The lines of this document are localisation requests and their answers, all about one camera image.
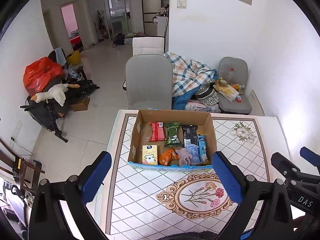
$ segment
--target electrical outlet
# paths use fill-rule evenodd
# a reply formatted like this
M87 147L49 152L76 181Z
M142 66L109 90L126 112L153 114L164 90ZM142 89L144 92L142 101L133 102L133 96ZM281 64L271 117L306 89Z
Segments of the electrical outlet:
M23 123L21 121L18 121L16 127L14 128L12 136L11 136L14 140L17 140L17 137L18 137L18 134L21 130L22 124ZM12 141L11 139L10 139L9 147L11 149L13 149L13 147L14 147L14 141Z
M178 9L186 9L187 8L187 0L177 0L177 8Z
M262 106L254 90L251 90L248 96L248 100L252 107L252 111L250 112L250 115L265 116Z

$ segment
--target pink wall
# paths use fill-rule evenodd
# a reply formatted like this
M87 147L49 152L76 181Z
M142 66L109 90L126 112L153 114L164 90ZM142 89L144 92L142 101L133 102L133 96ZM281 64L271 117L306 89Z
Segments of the pink wall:
M67 33L70 35L72 31L78 29L75 12L73 11L73 5L69 4L65 7L62 7L61 10Z

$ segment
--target plaid blanket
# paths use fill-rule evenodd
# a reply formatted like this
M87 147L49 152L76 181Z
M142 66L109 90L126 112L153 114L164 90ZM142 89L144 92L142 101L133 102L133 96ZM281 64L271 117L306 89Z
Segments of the plaid blanket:
M177 97L186 92L206 84L211 79L218 79L217 71L206 64L194 60L185 60L181 56L166 52L173 68L172 97Z

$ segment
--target plastic bottle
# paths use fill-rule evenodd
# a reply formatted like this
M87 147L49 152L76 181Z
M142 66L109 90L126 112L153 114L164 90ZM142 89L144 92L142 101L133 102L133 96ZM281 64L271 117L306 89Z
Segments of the plastic bottle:
M225 75L224 75L224 80L228 82L228 84L230 84L232 82L233 79L233 68L230 68L228 71L226 71Z

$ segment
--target pink plush toy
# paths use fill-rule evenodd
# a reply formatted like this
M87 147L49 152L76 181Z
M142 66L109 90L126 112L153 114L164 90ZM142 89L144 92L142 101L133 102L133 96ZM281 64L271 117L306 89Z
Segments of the pink plush toy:
M182 167L183 165L190 165L192 160L192 155L186 148L182 148L180 150L176 150L176 153L179 157L179 166Z

